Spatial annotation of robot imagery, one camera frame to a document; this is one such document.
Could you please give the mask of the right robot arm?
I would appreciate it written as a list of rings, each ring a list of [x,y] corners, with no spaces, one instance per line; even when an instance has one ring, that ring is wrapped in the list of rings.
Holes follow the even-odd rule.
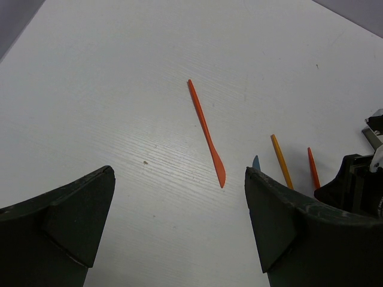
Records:
[[[373,148],[371,155],[346,155],[330,183],[314,197],[335,208],[382,218],[382,109],[366,119],[362,134]]]

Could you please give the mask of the orange knife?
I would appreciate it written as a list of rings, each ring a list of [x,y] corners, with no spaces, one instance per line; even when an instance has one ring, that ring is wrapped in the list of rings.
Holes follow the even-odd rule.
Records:
[[[203,113],[203,109],[201,107],[201,104],[200,104],[198,95],[196,93],[195,87],[192,83],[192,80],[189,79],[187,84],[188,84],[188,88],[190,91],[191,99],[193,101],[193,104],[194,104],[194,107],[195,107],[195,110],[197,113],[197,117],[200,121],[201,128],[203,130],[209,151],[211,153],[213,165],[214,165],[214,168],[215,168],[215,171],[217,174],[220,188],[224,188],[225,183],[226,183],[226,170],[224,168],[224,164],[223,164],[223,162],[222,162],[222,160],[221,160],[221,158],[220,158],[220,156],[219,156],[219,154],[218,154],[218,152],[214,146],[214,143],[212,141],[212,138],[211,138],[211,135],[209,132],[209,128],[208,128],[208,125],[207,125],[207,122],[206,122],[206,119],[205,119],[205,116]]]

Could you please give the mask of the yellow knife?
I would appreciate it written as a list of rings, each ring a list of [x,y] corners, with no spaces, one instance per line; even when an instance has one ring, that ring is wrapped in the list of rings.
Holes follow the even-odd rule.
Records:
[[[272,134],[270,136],[270,138],[272,141],[273,148],[275,150],[276,157],[278,159],[279,166],[280,166],[282,174],[284,176],[285,182],[286,182],[287,186],[289,187],[289,189],[293,190],[294,189],[293,182],[291,180],[291,176],[290,176],[290,173],[288,171],[288,167],[287,167],[287,164],[285,162],[284,156],[282,154],[282,150],[281,150],[281,147],[278,143],[278,140],[274,134]]]

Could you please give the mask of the blue knife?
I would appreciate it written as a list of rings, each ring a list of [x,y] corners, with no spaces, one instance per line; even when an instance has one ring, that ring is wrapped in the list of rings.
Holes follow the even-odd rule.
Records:
[[[260,161],[259,161],[259,157],[258,155],[256,155],[253,159],[253,163],[252,163],[252,168],[253,169],[256,169],[258,171],[261,171],[261,167],[260,167]]]

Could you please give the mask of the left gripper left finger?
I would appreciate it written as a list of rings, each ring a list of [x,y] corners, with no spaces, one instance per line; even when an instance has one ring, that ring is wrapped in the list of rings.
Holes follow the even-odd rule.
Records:
[[[1,286],[83,286],[115,189],[111,166],[1,209]]]

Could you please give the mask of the orange fork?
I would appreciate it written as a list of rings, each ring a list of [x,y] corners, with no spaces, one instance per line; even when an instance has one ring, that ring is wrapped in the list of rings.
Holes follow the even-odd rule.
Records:
[[[320,185],[320,180],[319,180],[319,177],[318,177],[317,168],[316,168],[316,165],[315,165],[314,156],[313,156],[313,153],[312,153],[312,150],[311,150],[310,147],[308,147],[308,158],[309,158],[309,166],[310,166],[312,180],[313,180],[313,183],[314,183],[314,187],[317,190],[317,189],[319,189],[321,187],[321,185]]]

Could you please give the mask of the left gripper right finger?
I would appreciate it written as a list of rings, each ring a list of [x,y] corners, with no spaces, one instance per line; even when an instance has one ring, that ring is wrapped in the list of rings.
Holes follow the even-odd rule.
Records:
[[[381,286],[382,221],[291,190],[247,168],[245,195],[271,286]]]

